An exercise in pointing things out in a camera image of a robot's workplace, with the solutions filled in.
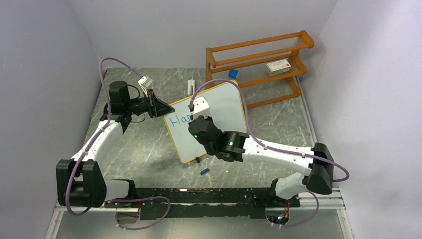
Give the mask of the yellow framed whiteboard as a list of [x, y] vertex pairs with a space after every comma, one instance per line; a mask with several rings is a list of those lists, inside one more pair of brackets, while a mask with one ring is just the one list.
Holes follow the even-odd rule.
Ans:
[[[244, 107], [238, 89], [230, 83], [221, 83], [199, 92], [196, 98], [204, 97], [215, 125], [222, 131], [247, 132]], [[174, 112], [164, 116], [164, 122], [176, 148], [181, 163], [188, 163], [206, 154], [188, 131], [188, 118], [192, 113], [188, 105], [191, 96], [170, 104]]]

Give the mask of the blue marker cap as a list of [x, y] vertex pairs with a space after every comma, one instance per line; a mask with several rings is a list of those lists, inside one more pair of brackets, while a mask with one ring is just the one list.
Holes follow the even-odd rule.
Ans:
[[209, 172], [209, 169], [208, 169], [208, 168], [206, 168], [206, 169], [202, 170], [202, 171], [200, 172], [200, 174], [201, 174], [201, 175], [204, 175], [204, 174], [205, 174], [205, 173], [207, 173], [207, 172]]

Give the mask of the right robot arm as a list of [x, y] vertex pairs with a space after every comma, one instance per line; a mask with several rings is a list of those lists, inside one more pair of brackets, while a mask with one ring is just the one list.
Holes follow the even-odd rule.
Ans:
[[210, 118], [203, 116], [190, 122], [188, 130], [207, 154], [223, 161], [263, 162], [292, 170], [292, 175], [272, 182], [268, 198], [274, 206], [281, 206], [287, 199], [306, 191], [332, 193], [334, 159], [323, 143], [294, 147], [254, 139], [247, 133], [221, 131]]

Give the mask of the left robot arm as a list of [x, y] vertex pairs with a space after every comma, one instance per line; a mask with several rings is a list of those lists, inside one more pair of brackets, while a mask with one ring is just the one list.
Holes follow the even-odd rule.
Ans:
[[99, 208], [118, 199], [125, 207], [136, 204], [138, 193], [132, 180], [105, 181], [99, 162], [125, 133], [132, 116], [147, 113], [151, 118], [175, 112], [152, 89], [131, 98], [129, 84], [115, 81], [109, 86], [110, 103], [105, 105], [99, 125], [83, 148], [73, 157], [56, 165], [58, 203], [61, 206]]

